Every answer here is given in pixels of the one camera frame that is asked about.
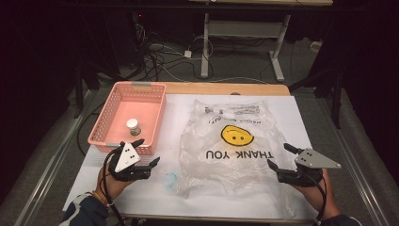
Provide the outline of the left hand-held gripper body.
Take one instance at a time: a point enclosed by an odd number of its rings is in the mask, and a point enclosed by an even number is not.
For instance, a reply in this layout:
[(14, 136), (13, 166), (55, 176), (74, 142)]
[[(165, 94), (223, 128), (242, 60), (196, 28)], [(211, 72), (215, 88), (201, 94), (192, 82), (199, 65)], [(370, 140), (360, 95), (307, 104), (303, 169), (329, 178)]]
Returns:
[(111, 175), (122, 182), (148, 179), (151, 176), (151, 166), (136, 166), (140, 156), (131, 143), (124, 143), (116, 149), (108, 170)]

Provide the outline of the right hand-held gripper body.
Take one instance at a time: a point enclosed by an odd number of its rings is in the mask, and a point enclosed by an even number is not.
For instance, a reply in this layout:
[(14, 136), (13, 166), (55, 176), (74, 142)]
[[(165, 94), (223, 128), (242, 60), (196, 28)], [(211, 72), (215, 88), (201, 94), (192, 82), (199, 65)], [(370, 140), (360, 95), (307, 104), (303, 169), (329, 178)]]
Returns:
[(295, 159), (296, 170), (278, 169), (277, 177), (280, 183), (311, 187), (323, 179), (323, 169), (340, 169), (342, 165), (317, 151), (302, 149)]

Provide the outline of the person's left hand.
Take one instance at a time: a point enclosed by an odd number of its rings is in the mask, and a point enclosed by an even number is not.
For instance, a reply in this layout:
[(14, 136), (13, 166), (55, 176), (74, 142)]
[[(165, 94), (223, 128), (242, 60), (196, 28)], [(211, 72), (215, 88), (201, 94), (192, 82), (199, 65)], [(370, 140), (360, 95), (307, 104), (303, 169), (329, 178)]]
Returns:
[(131, 183), (132, 181), (118, 181), (112, 175), (108, 174), (108, 168), (101, 168), (93, 195), (103, 204), (107, 204), (108, 200), (115, 200)]

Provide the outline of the person's right hand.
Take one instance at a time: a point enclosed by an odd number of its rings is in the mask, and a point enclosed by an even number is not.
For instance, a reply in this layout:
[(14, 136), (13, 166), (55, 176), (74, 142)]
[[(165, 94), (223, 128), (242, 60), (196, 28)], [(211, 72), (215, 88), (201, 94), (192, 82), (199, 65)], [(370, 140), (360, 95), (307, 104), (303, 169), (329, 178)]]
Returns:
[(340, 215), (340, 210), (333, 195), (332, 183), (328, 172), (323, 169), (323, 179), (319, 186), (301, 187), (295, 186), (306, 201), (318, 212), (324, 211), (322, 219), (328, 219)]

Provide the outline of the small jar with white lid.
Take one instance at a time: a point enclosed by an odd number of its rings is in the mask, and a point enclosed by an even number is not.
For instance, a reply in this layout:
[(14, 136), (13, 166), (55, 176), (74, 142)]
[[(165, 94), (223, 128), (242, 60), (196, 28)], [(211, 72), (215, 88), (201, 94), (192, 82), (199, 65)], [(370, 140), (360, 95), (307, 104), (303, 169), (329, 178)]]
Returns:
[(130, 131), (132, 136), (138, 136), (141, 133), (141, 128), (139, 127), (139, 123), (137, 119), (129, 119), (126, 122), (126, 126)]

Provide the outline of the small clear plastic lid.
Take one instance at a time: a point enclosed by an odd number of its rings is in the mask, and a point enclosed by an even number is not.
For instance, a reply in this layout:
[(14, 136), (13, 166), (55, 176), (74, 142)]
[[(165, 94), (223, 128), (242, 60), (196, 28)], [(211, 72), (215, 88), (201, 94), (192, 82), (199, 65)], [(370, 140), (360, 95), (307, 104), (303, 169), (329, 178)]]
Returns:
[(162, 184), (165, 188), (174, 189), (179, 180), (179, 175), (175, 172), (168, 172), (164, 175)]

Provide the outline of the pink plastic basket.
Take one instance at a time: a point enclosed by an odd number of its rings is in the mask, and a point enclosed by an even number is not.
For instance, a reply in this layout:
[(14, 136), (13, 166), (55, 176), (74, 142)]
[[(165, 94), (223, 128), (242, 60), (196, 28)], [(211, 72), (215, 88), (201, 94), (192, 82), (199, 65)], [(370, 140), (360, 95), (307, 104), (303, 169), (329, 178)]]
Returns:
[[(166, 107), (166, 85), (155, 82), (117, 82), (111, 89), (96, 120), (88, 143), (99, 151), (109, 153), (122, 141), (144, 138), (136, 148), (139, 155), (154, 155)], [(137, 119), (141, 133), (132, 136), (126, 126), (129, 119)]]

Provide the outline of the clear smiley plastic bag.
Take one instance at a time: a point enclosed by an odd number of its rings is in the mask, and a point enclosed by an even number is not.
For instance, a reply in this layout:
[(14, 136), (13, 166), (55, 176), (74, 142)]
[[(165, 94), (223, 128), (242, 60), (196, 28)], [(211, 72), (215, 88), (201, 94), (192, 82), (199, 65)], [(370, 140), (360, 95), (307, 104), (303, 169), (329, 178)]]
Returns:
[(293, 194), (268, 166), (291, 165), (285, 142), (267, 101), (209, 105), (197, 100), (181, 135), (176, 193), (188, 198), (213, 186), (225, 194), (257, 193), (263, 186), (278, 213), (293, 218)]

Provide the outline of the white paper table cover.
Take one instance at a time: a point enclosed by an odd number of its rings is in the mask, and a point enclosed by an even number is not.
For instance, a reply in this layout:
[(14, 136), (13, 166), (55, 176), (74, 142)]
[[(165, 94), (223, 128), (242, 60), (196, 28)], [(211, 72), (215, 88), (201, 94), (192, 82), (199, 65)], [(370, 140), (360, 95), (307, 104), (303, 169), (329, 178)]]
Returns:
[[(285, 136), (285, 143), (308, 148), (311, 144), (294, 97), (169, 94), (166, 100), (165, 112), (153, 155), (154, 158), (160, 157), (160, 161), (152, 169), (148, 179), (132, 183), (116, 198), (115, 205), (123, 216), (212, 218), (236, 221), (311, 221), (316, 217), (316, 211), (303, 196), (286, 184), (283, 185), (287, 186), (293, 194), (289, 205), (295, 210), (295, 216), (288, 219), (283, 218), (278, 213), (278, 209), (271, 205), (271, 198), (263, 193), (263, 186), (258, 187), (257, 193), (241, 191), (234, 194), (225, 194), (220, 188), (213, 186), (194, 190), (188, 198), (184, 198), (176, 193), (177, 185), (174, 189), (168, 189), (162, 184), (166, 173), (175, 172), (179, 176), (181, 174), (179, 164), (181, 135), (190, 119), (195, 101), (199, 100), (209, 105), (240, 105), (267, 101), (278, 128)], [(295, 168), (295, 155), (286, 152), (291, 158), (291, 165), (278, 166), (282, 169), (292, 170)]]

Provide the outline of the black metal stand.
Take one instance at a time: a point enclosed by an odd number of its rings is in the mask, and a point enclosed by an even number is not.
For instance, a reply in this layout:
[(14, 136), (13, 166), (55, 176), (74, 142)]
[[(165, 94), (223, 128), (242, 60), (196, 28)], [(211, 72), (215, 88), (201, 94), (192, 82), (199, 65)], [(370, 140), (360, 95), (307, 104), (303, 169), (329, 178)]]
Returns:
[(109, 36), (104, 18), (93, 20), (78, 15), (71, 26), (72, 55), (75, 57), (75, 101), (74, 117), (83, 114), (84, 92), (83, 85), (89, 89), (98, 90), (100, 83), (97, 73), (103, 73), (112, 81), (123, 81), (115, 57), (112, 41)]
[(332, 98), (331, 119), (340, 129), (340, 108), (342, 90), (342, 63), (335, 47), (339, 35), (336, 33), (336, 21), (333, 21), (324, 38), (322, 47), (314, 60), (307, 77), (289, 86), (290, 91), (302, 87), (314, 87), (316, 98)]

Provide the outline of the white metal desk frame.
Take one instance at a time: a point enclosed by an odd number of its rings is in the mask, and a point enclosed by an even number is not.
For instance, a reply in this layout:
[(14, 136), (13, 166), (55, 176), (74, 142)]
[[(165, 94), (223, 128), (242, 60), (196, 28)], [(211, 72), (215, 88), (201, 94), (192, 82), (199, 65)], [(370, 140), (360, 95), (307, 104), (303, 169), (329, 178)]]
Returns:
[[(202, 7), (218, 6), (243, 8), (244, 5), (249, 7), (330, 7), (332, 0), (190, 0), (191, 2), (200, 3)], [(211, 71), (210, 56), (214, 50), (214, 46), (210, 41), (211, 36), (215, 37), (241, 37), (241, 38), (276, 38), (277, 46), (273, 51), (268, 53), (274, 75), (278, 82), (284, 81), (279, 64), (279, 51), (282, 46), (288, 25), (291, 19), (290, 13), (285, 13), (281, 22), (244, 22), (236, 20), (212, 20), (210, 13), (204, 13), (203, 21), (203, 47), (201, 53), (201, 78), (208, 78)]]

